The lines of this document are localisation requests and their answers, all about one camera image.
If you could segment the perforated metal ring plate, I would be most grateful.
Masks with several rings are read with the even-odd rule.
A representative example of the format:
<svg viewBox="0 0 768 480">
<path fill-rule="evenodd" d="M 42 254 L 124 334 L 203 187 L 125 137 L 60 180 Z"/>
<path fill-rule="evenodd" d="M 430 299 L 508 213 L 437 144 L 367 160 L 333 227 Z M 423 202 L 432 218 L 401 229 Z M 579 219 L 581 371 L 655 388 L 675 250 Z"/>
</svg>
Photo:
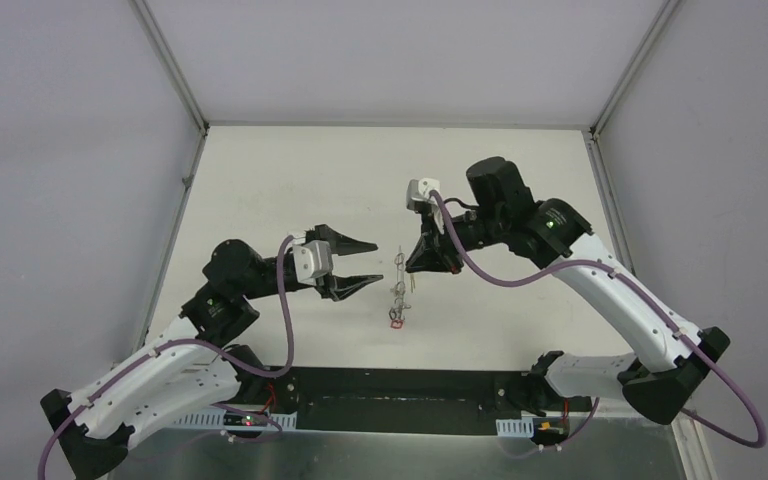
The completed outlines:
<svg viewBox="0 0 768 480">
<path fill-rule="evenodd" d="M 405 312 L 412 308 L 412 305 L 407 302 L 407 294 L 413 293 L 415 288 L 413 276 L 406 271 L 407 255 L 401 246 L 398 247 L 393 263 L 395 266 L 395 283 L 390 289 L 393 302 L 388 311 L 389 326 L 390 321 L 394 319 L 403 319 L 405 324 Z"/>
</svg>

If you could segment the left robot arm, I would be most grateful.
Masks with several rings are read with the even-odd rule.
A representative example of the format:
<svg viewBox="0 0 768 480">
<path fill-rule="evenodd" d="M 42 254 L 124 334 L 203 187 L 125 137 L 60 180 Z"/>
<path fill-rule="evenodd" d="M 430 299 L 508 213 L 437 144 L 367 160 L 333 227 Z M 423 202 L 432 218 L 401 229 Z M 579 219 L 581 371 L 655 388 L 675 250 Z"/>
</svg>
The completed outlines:
<svg viewBox="0 0 768 480">
<path fill-rule="evenodd" d="M 377 245 L 320 224 L 286 236 L 278 253 L 263 257 L 246 242 L 228 239 L 212 251 L 205 284 L 156 338 L 101 378 L 73 392 L 54 389 L 40 401 L 53 433 L 38 460 L 43 479 L 59 447 L 78 479 L 99 479 L 129 452 L 179 417 L 235 398 L 257 402 L 265 380 L 288 374 L 295 335 L 287 296 L 312 289 L 345 300 L 382 280 L 380 274 L 334 275 L 336 256 L 374 252 Z M 246 345 L 233 342 L 260 317 L 254 299 L 276 296 L 286 337 L 283 366 L 264 366 Z"/>
</svg>

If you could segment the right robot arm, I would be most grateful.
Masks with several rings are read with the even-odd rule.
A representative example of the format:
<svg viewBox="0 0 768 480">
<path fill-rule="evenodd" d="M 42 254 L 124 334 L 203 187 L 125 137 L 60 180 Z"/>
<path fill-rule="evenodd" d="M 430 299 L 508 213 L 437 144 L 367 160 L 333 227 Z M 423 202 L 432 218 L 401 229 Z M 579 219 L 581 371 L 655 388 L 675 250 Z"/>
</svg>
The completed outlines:
<svg viewBox="0 0 768 480">
<path fill-rule="evenodd" d="M 470 166 L 466 178 L 476 203 L 458 216 L 444 214 L 438 181 L 409 182 L 406 206 L 420 216 L 421 234 L 407 271 L 457 274 L 468 252 L 503 245 L 570 287 L 630 347 L 618 356 L 547 352 L 505 388 L 507 401 L 544 415 L 568 398 L 609 398 L 650 421 L 671 423 L 728 348 L 729 337 L 670 311 L 567 202 L 535 199 L 514 163 L 491 157 Z"/>
</svg>

